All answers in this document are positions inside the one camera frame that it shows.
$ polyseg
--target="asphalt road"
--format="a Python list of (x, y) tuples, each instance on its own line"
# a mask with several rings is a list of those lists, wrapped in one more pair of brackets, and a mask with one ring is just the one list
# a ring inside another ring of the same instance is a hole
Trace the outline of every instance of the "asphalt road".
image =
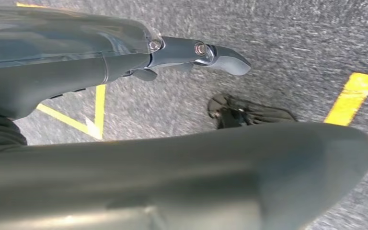
[[(368, 0), (19, 0), (145, 21), (164, 35), (228, 46), (253, 64), (246, 76), (195, 68), (159, 71), (153, 82), (123, 78), (105, 101), (105, 140), (154, 138), (214, 129), (207, 101), (226, 92), (322, 122), (352, 72), (368, 74)], [(14, 5), (0, 0), (0, 5)], [(93, 120), (95, 90), (44, 104)], [(40, 112), (17, 122), (31, 144), (95, 141)], [(351, 126), (368, 133), (368, 98)], [(368, 175), (319, 218), (313, 230), (368, 230)]]

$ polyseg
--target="gray asphalt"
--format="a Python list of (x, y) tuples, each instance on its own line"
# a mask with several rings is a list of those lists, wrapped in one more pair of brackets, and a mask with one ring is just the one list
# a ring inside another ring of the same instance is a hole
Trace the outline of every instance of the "gray asphalt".
[[(107, 89), (105, 140), (214, 129), (207, 101), (225, 92), (324, 120), (352, 72), (368, 74), (368, 0), (19, 0), (145, 21), (164, 35), (228, 46), (253, 64), (246, 76), (195, 68), (159, 71), (153, 82), (119, 79)], [(0, 5), (13, 5), (0, 0)], [(45, 101), (93, 120), (94, 89)], [(95, 141), (39, 111), (17, 122), (31, 144)], [(351, 126), (368, 133), (368, 98)], [(312, 230), (368, 230), (368, 175)]]

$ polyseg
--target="yellow painted line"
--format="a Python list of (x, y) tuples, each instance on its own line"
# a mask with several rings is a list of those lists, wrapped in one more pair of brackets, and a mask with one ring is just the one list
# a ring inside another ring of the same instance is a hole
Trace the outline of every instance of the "yellow painted line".
[(347, 126), (368, 96), (368, 74), (353, 73), (330, 110), (326, 123)]
[(46, 114), (48, 114), (48, 115), (50, 115), (50, 116), (52, 116), (52, 117), (54, 117), (55, 119), (57, 119), (59, 121), (62, 121), (64, 123), (66, 123), (69, 126), (72, 126), (76, 129), (78, 129), (79, 131), (81, 131), (83, 133), (86, 133), (86, 134), (91, 136), (91, 134), (88, 130), (88, 127), (85, 124), (83, 124), (79, 121), (76, 121), (76, 120), (72, 119), (71, 117), (66, 116), (66, 115), (64, 115), (64, 114), (62, 114), (62, 113), (60, 113), (60, 112), (58, 112), (58, 111), (56, 111), (56, 110), (54, 110), (54, 109), (52, 109), (48, 106), (45, 106), (43, 104), (39, 104), (37, 106), (37, 109), (44, 112), (44, 113), (46, 113)]
[(39, 8), (48, 8), (47, 6), (39, 6), (39, 5), (34, 5), (34, 4), (25, 4), (25, 3), (20, 3), (17, 2), (16, 6), (21, 6), (21, 7), (39, 7)]
[(99, 137), (104, 135), (104, 116), (105, 116), (105, 94), (106, 85), (98, 85), (95, 93), (95, 126), (99, 129)]

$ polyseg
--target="brake lever bolt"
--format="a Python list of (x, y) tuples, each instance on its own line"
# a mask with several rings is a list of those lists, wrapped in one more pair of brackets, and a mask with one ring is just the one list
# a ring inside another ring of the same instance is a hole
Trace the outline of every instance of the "brake lever bolt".
[(207, 46), (202, 42), (198, 42), (195, 45), (195, 50), (196, 54), (198, 54), (199, 56), (204, 56), (207, 53)]
[(149, 42), (149, 48), (150, 48), (150, 51), (155, 52), (155, 51), (161, 49), (161, 42), (151, 41), (151, 42)]

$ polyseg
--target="metal bolt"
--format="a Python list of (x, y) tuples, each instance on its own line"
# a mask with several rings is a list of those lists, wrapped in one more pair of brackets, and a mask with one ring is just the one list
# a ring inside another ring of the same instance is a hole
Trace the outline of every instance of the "metal bolt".
[(219, 118), (221, 116), (221, 113), (218, 111), (212, 111), (212, 112), (209, 112), (209, 116), (211, 118)]
[(157, 51), (161, 48), (161, 42), (151, 41), (151, 42), (149, 42), (149, 48), (150, 48), (150, 51), (152, 51), (152, 52)]
[(204, 56), (207, 53), (207, 46), (202, 42), (198, 42), (195, 45), (195, 50), (196, 54), (198, 54), (199, 56)]

